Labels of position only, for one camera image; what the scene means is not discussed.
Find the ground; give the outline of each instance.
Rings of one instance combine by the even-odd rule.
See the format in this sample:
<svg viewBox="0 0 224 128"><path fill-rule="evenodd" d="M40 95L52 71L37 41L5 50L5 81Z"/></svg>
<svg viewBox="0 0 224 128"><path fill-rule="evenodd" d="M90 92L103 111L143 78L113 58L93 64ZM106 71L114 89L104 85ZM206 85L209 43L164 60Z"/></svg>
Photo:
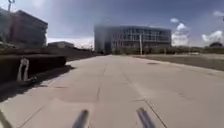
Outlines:
<svg viewBox="0 0 224 128"><path fill-rule="evenodd" d="M1 103L13 127L71 128L84 110L86 128L224 126L224 72L126 56L68 65L74 69Z"/></svg>

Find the sky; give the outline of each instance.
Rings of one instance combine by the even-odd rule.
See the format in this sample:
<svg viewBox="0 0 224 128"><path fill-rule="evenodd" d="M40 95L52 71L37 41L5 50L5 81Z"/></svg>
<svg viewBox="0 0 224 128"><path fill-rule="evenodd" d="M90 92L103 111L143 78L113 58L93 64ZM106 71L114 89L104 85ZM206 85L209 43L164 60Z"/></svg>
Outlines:
<svg viewBox="0 0 224 128"><path fill-rule="evenodd" d="M94 24L107 24L164 27L172 30L173 45L205 46L224 40L223 7L223 0L16 0L12 11L48 22L48 42L90 46Z"/></svg>

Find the building facade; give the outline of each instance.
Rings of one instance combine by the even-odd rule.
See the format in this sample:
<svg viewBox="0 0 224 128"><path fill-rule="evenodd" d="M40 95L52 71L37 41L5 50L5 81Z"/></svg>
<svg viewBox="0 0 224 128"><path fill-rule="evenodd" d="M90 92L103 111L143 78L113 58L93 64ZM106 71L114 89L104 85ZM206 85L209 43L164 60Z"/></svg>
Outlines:
<svg viewBox="0 0 224 128"><path fill-rule="evenodd" d="M48 24L24 11L12 13L10 42L24 47L46 45Z"/></svg>
<svg viewBox="0 0 224 128"><path fill-rule="evenodd" d="M95 26L95 51L116 53L171 46L171 30L139 26Z"/></svg>
<svg viewBox="0 0 224 128"><path fill-rule="evenodd" d="M0 41L6 43L11 28L11 14L0 7Z"/></svg>
<svg viewBox="0 0 224 128"><path fill-rule="evenodd" d="M58 48L74 48L74 44L73 43L69 43L66 41L59 41L59 42L51 42L48 43L48 46L50 47L58 47Z"/></svg>

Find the building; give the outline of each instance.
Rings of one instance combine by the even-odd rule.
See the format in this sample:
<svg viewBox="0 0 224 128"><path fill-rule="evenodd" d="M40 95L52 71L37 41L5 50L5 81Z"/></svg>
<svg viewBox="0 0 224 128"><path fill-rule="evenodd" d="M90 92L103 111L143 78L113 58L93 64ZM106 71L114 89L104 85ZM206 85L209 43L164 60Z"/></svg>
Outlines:
<svg viewBox="0 0 224 128"><path fill-rule="evenodd" d="M11 14L0 7L0 41L7 42L10 33Z"/></svg>
<svg viewBox="0 0 224 128"><path fill-rule="evenodd" d="M58 48L74 48L73 43L69 43L69 42L66 42L66 41L48 43L48 46L58 47Z"/></svg>
<svg viewBox="0 0 224 128"><path fill-rule="evenodd" d="M220 42L213 42L209 45L210 48L222 48L223 44Z"/></svg>
<svg viewBox="0 0 224 128"><path fill-rule="evenodd" d="M42 47L46 45L48 23L24 12L12 13L12 25L9 41L24 47Z"/></svg>
<svg viewBox="0 0 224 128"><path fill-rule="evenodd" d="M147 51L171 46L171 30L140 26L95 26L94 50L101 53Z"/></svg>

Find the street lamp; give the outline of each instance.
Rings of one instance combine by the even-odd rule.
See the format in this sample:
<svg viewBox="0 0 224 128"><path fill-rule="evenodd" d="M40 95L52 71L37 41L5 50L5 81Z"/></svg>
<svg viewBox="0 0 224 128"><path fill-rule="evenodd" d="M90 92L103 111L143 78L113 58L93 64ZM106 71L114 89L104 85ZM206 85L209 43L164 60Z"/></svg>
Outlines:
<svg viewBox="0 0 224 128"><path fill-rule="evenodd" d="M14 4L16 1L15 0L8 0L8 2L9 2L8 11L10 12L12 4Z"/></svg>
<svg viewBox="0 0 224 128"><path fill-rule="evenodd" d="M140 55L142 55L142 35L139 35L139 43L140 43Z"/></svg>

